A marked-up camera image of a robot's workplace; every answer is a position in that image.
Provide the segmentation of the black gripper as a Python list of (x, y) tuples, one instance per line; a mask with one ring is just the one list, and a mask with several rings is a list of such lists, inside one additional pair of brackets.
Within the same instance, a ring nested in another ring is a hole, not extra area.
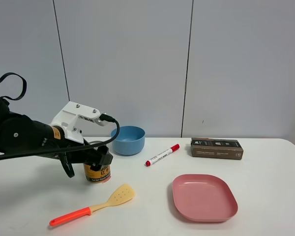
[[(68, 148), (80, 145), (80, 143), (75, 143), (67, 139), (56, 140), (45, 138), (42, 142), (41, 148)], [(72, 167), (73, 164), (82, 163), (90, 170), (98, 172), (103, 167), (109, 166), (113, 159), (113, 156), (110, 154), (109, 148), (106, 145), (80, 151), (43, 154), (42, 156), (59, 160), (68, 177), (74, 177), (75, 175)]]

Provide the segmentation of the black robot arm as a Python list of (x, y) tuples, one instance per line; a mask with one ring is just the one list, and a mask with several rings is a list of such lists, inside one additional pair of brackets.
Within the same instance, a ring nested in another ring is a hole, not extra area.
[(79, 119), (100, 126), (113, 117), (89, 106), (68, 102), (53, 118), (51, 124), (32, 120), (26, 115), (10, 111), (6, 99), (0, 98), (0, 160), (40, 156), (56, 159), (69, 177), (74, 177), (73, 164), (83, 163), (91, 170), (111, 164), (108, 143), (116, 137), (90, 144), (77, 126)]

